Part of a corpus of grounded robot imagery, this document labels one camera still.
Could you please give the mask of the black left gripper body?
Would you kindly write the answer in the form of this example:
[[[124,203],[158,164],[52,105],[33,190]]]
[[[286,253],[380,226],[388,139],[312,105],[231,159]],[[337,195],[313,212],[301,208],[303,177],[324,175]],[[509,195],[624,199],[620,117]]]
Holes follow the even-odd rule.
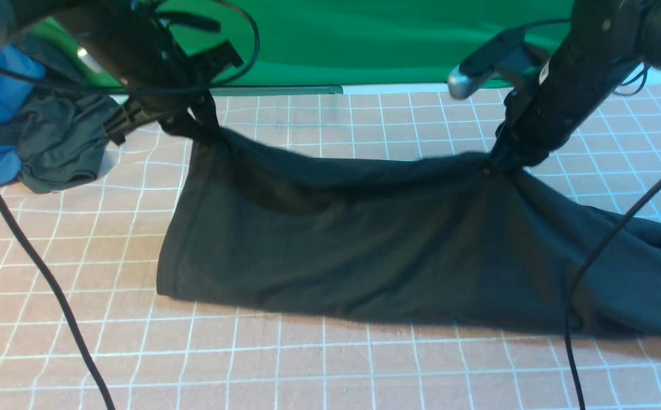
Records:
[[[187,110],[193,69],[170,23],[215,33],[216,20],[157,1],[60,1],[52,18],[145,109]]]

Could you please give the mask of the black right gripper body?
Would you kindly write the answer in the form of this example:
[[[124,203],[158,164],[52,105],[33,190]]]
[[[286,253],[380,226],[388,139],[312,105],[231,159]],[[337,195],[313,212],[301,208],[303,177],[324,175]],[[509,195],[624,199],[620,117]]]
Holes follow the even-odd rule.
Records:
[[[489,160],[501,171],[539,165],[638,66],[635,35],[569,34],[506,106]]]

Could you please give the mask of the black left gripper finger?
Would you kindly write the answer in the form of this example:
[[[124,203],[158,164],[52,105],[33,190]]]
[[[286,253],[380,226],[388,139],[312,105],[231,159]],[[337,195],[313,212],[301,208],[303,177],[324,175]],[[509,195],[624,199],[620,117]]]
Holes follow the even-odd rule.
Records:
[[[120,146],[130,133],[154,122],[173,137],[190,137],[194,131],[194,119],[185,109],[151,110],[137,100],[127,100],[104,122],[104,132],[111,142]]]
[[[192,69],[192,85],[198,88],[190,94],[191,115],[182,119],[183,137],[221,137],[218,108],[211,94],[211,83],[225,70],[241,67],[242,58],[229,41],[193,55],[188,59]]]

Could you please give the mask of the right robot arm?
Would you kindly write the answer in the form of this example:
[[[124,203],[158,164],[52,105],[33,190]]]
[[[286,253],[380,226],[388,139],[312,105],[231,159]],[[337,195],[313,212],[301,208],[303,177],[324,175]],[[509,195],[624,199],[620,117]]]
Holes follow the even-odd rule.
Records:
[[[489,160],[540,164],[639,65],[661,69],[661,1],[575,1],[562,44],[509,98]]]

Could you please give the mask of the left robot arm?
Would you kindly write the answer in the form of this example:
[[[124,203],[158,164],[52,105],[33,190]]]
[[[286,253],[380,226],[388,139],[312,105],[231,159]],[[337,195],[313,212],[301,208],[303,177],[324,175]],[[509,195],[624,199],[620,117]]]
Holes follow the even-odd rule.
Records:
[[[62,92],[126,95],[102,127],[122,145],[128,133],[158,122],[164,132],[210,145],[221,137],[211,89],[217,77],[243,59],[230,42],[188,55],[170,31],[180,25],[219,33],[221,24],[187,11],[160,11],[161,2],[0,1],[0,48],[46,18],[53,18],[119,88],[64,85],[10,72],[0,75]]]

